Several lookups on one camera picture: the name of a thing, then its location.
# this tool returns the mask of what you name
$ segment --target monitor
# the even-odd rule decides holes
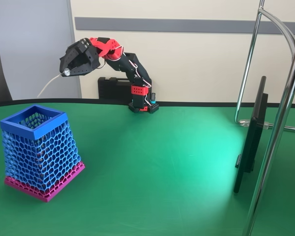
[[[267,107],[268,94],[264,93],[266,76],[262,76],[256,97],[256,102],[252,111],[248,133],[242,153],[238,156],[236,167],[238,168],[235,180],[234,193],[238,193],[244,172],[253,171],[255,157],[263,131],[265,112]]]

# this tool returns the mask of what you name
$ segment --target robotic arm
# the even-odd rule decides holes
[[[105,64],[114,70],[125,72],[132,83],[131,111],[153,113],[158,110],[155,94],[152,93],[152,80],[147,71],[136,54],[124,53],[123,46],[114,39],[83,38],[73,43],[67,48],[65,56],[60,58],[60,72],[64,77],[86,75],[99,68],[99,57],[104,58]]]

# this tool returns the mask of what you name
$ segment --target chrome stand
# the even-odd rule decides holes
[[[264,0],[260,0],[258,14],[257,14],[256,22],[255,22],[255,28],[254,28],[254,31],[253,31],[253,34],[252,34],[252,39],[251,39],[250,49],[249,49],[249,53],[248,53],[247,63],[246,63],[245,71],[244,71],[244,76],[242,78],[242,83],[241,83],[240,92],[239,92],[238,101],[237,101],[237,106],[236,106],[236,112],[235,112],[235,118],[234,118],[235,123],[240,124],[242,126],[248,126],[249,125],[249,124],[247,124],[247,122],[249,122],[248,119],[238,121],[238,115],[239,115],[239,110],[240,110],[240,106],[241,106],[241,102],[242,102],[242,97],[243,97],[246,82],[247,82],[248,72],[249,72],[251,59],[252,59],[252,55],[253,55],[254,48],[255,48],[255,43],[256,43],[256,39],[257,39],[257,35],[258,35],[258,29],[259,29],[259,25],[260,25],[262,15],[267,17],[270,21],[272,21],[279,28],[279,30],[282,32],[282,34],[284,35],[284,37],[287,40],[287,43],[288,43],[288,45],[290,47],[290,50],[291,50],[291,53],[292,53],[292,57],[295,54],[295,36],[290,31],[290,29],[288,27],[286,27],[286,25],[282,21],[280,21],[277,17],[273,16],[271,13],[265,11],[263,9],[263,5],[264,5]],[[268,125],[268,127],[273,128],[273,124],[270,123]],[[284,129],[285,130],[290,130],[290,131],[295,131],[295,127],[293,127],[293,126],[285,126]]]
[[[269,172],[273,163],[273,159],[274,156],[276,154],[276,151],[278,149],[281,137],[282,137],[282,133],[284,131],[284,129],[286,130],[292,130],[295,131],[295,127],[290,127],[290,126],[285,126],[291,105],[292,105],[292,101],[295,95],[295,37],[293,36],[293,34],[290,32],[290,30],[280,21],[278,20],[276,17],[274,17],[273,15],[271,15],[270,13],[266,12],[265,10],[263,10],[263,4],[264,4],[264,0],[260,1],[260,5],[259,5],[259,10],[258,10],[258,16],[257,16],[257,20],[256,20],[256,24],[255,24],[255,31],[254,34],[252,36],[252,41],[251,41],[251,46],[250,46],[250,50],[249,50],[249,54],[248,54],[248,60],[247,60],[247,64],[246,64],[246,69],[245,69],[245,73],[244,73],[244,77],[243,77],[243,81],[242,81],[242,85],[241,85],[241,89],[240,89],[240,94],[239,94],[239,98],[238,98],[238,104],[237,104],[237,108],[236,108],[236,115],[235,115],[235,122],[239,123],[237,118],[238,118],[238,112],[239,112],[239,108],[240,108],[240,103],[242,100],[242,95],[243,95],[243,91],[244,91],[244,87],[246,84],[246,80],[247,80],[247,75],[248,75],[248,70],[249,70],[249,66],[250,66],[250,62],[251,62],[251,57],[252,57],[252,53],[253,53],[253,48],[255,45],[255,41],[256,41],[256,37],[257,37],[257,33],[258,33],[258,27],[259,27],[259,23],[260,23],[260,19],[261,19],[261,15],[265,15],[267,18],[269,18],[274,24],[276,24],[276,26],[281,30],[281,32],[283,33],[283,35],[286,37],[292,55],[293,55],[293,60],[292,60],[292,65],[290,68],[290,72],[289,72],[289,76],[284,88],[284,92],[282,95],[282,99],[281,99],[281,103],[278,109],[278,112],[276,114],[276,119],[275,122],[272,126],[273,130],[271,133],[271,137],[269,140],[269,143],[267,145],[266,151],[265,151],[265,155],[264,155],[264,159],[263,159],[263,163],[261,166],[261,170],[259,173],[259,177],[258,177],[258,181],[257,181],[257,185],[252,197],[252,201],[251,201],[251,205],[249,208],[249,212],[248,212],[248,219],[246,222],[246,225],[244,227],[243,236],[250,236],[253,226],[254,226],[254,222],[256,219],[256,215],[258,212],[258,209],[260,207],[260,200],[263,196],[263,191],[264,191],[264,186],[267,182],[268,176],[269,176]]]

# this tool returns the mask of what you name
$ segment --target blue honeycomb basket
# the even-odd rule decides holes
[[[64,112],[32,105],[0,127],[7,177],[45,191],[81,161]]]

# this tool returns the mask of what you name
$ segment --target green table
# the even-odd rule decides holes
[[[5,186],[0,133],[0,236],[240,236],[271,131],[255,170],[232,192],[246,128],[235,108],[45,103],[67,112],[86,165],[49,203]],[[0,107],[0,120],[29,106]],[[252,108],[242,108],[248,118]],[[268,108],[273,122],[277,109]],[[295,109],[287,125],[295,126]],[[285,132],[253,236],[295,236],[295,133]]]

